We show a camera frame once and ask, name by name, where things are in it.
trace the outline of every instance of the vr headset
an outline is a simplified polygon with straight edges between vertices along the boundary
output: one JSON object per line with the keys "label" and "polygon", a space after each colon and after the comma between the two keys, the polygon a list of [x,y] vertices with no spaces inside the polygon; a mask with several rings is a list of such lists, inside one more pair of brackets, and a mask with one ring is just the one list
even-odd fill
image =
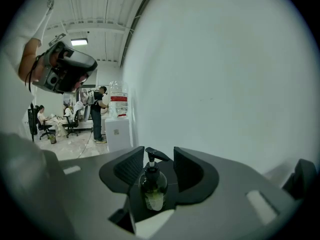
{"label": "vr headset", "polygon": [[[56,66],[50,63],[50,57],[54,53],[58,53]],[[43,56],[43,75],[38,82],[33,82],[33,84],[52,93],[75,93],[77,90],[74,89],[74,86],[80,78],[85,76],[88,79],[98,66],[94,58],[68,47],[62,41],[53,45]]]}

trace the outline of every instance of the ceiling light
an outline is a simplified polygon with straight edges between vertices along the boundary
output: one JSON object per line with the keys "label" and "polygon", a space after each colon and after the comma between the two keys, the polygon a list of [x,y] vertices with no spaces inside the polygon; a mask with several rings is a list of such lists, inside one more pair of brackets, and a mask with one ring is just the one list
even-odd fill
{"label": "ceiling light", "polygon": [[79,39],[71,39],[72,46],[84,46],[88,44],[88,39],[79,38]]}

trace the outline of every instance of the ceiling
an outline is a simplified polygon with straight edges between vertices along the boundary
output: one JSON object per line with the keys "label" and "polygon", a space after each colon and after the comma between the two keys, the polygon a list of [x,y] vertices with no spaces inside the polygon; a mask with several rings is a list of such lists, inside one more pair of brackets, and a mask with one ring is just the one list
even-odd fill
{"label": "ceiling", "polygon": [[87,38],[88,45],[75,46],[97,61],[121,66],[128,36],[144,0],[54,0],[54,11],[44,42],[61,33],[70,39]]}

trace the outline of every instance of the office chair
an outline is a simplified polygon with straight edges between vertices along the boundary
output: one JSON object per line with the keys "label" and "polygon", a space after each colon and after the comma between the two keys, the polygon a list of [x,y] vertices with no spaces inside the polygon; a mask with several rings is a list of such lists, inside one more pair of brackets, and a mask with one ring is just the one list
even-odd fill
{"label": "office chair", "polygon": [[78,134],[75,132],[74,128],[77,128],[79,125],[79,122],[78,122],[79,113],[80,113],[80,110],[78,110],[75,113],[74,121],[72,121],[72,122],[69,121],[69,117],[64,116],[66,118],[66,120],[68,121],[68,123],[64,123],[64,124],[62,124],[62,126],[67,127],[67,130],[66,130],[68,132],[68,134],[66,135],[67,138],[69,138],[69,134],[76,134],[78,136]]}
{"label": "office chair", "polygon": [[50,127],[52,127],[52,125],[50,125],[50,124],[48,124],[48,125],[46,125],[46,121],[43,121],[43,124],[41,124],[40,123],[40,121],[39,121],[39,119],[38,118],[36,118],[36,123],[38,124],[38,129],[40,130],[40,131],[44,131],[44,133],[40,136],[40,138],[39,138],[39,140],[41,140],[41,138],[43,137],[43,136],[47,136],[47,138],[49,139],[49,134],[50,134],[50,132],[48,132],[48,129],[50,128]]}

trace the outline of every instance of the water bottle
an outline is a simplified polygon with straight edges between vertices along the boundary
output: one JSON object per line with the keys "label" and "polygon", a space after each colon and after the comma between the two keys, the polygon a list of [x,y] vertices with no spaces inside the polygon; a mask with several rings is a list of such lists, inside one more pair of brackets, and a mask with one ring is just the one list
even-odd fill
{"label": "water bottle", "polygon": [[128,113],[128,84],[123,81],[111,81],[109,84],[109,115],[126,118]]}

